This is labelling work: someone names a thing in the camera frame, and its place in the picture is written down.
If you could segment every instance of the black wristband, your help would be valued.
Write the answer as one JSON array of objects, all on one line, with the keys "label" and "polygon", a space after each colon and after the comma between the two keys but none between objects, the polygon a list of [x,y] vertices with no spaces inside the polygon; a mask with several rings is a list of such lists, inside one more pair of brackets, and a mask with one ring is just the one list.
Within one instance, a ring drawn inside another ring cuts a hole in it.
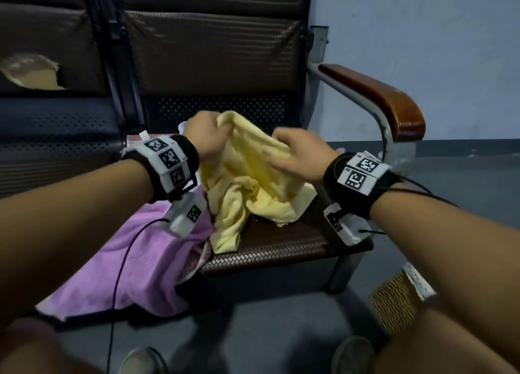
[{"label": "black wristband", "polygon": [[[199,169],[199,154],[197,153],[197,149],[192,144],[192,142],[189,141],[189,139],[185,136],[176,134],[170,137],[172,138],[172,140],[177,142],[180,149],[183,150],[184,154],[186,155],[188,169],[191,174],[190,179],[194,180],[195,185],[197,185],[195,177],[195,173]],[[172,192],[166,193],[161,183],[159,174],[157,174],[155,169],[152,167],[152,165],[144,155],[141,155],[139,152],[135,150],[130,150],[125,155],[123,155],[122,159],[136,160],[141,165],[143,165],[146,171],[148,172],[153,186],[153,198],[148,203],[152,204],[155,203],[157,200],[173,201],[179,199],[179,197],[181,196],[181,191],[183,190],[182,187],[178,187],[177,189],[174,189]]]},{"label": "black wristband", "polygon": [[337,182],[337,179],[347,166],[347,162],[351,160],[354,155],[356,155],[356,153],[341,154],[332,161],[325,171],[323,183],[331,198],[340,205],[342,210],[369,220],[372,205],[385,193],[385,190],[377,188],[389,188],[395,183],[401,182],[401,179],[397,174],[387,170],[375,183],[372,192],[370,192],[368,196],[340,184]]}]

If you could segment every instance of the blue wall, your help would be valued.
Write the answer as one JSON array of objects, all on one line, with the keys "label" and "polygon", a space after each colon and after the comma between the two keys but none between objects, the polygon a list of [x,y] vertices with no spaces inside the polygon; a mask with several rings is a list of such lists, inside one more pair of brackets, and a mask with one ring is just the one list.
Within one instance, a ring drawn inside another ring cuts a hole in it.
[{"label": "blue wall", "polygon": [[[520,138],[520,0],[312,0],[310,23],[330,28],[326,62],[410,95],[426,139]],[[328,141],[380,138],[323,84],[310,128]]]}]

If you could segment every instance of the chair backrest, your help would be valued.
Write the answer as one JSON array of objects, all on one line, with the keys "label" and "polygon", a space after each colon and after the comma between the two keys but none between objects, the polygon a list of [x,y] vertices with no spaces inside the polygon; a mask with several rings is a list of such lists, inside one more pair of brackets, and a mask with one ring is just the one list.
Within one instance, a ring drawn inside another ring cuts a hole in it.
[{"label": "chair backrest", "polygon": [[0,0],[0,63],[16,54],[59,65],[64,91],[23,88],[0,74],[0,197],[118,158],[125,123],[95,0]]},{"label": "chair backrest", "polygon": [[300,124],[309,0],[114,5],[152,133],[176,132],[201,109],[234,109],[268,133]]}]

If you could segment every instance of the pink towel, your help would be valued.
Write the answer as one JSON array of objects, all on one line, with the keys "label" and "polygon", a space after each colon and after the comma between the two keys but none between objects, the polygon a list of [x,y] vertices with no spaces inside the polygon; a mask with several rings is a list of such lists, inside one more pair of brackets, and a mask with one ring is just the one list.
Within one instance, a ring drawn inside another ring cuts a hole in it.
[{"label": "pink towel", "polygon": [[[163,201],[141,207],[92,259],[36,308],[62,320],[112,308],[115,280],[128,245],[148,222],[162,218],[169,206]],[[208,210],[200,215],[192,233],[184,239],[166,233],[159,223],[148,226],[128,254],[115,308],[135,303],[157,316],[185,311],[187,302],[175,293],[177,279],[193,246],[205,241],[212,232]]]}]

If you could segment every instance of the towel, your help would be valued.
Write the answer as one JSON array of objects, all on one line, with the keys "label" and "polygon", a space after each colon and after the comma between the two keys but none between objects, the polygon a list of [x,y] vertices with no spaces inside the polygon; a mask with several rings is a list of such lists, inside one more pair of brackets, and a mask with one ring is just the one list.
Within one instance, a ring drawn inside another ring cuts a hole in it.
[{"label": "towel", "polygon": [[[115,280],[128,245],[143,226],[162,218],[169,207],[167,201],[141,207],[99,252],[36,308],[61,320],[111,309]],[[119,281],[115,308],[138,304],[163,317],[185,311],[188,304],[175,293],[175,285],[188,276],[183,272],[192,248],[207,240],[212,231],[207,210],[184,239],[166,233],[159,223],[148,226],[130,249]]]},{"label": "towel", "polygon": [[234,125],[219,162],[202,164],[202,187],[207,192],[215,231],[210,243],[215,253],[237,251],[240,232],[250,213],[277,226],[296,221],[316,191],[296,176],[271,167],[271,156],[289,157],[290,149],[235,111],[222,113],[218,126]]}]

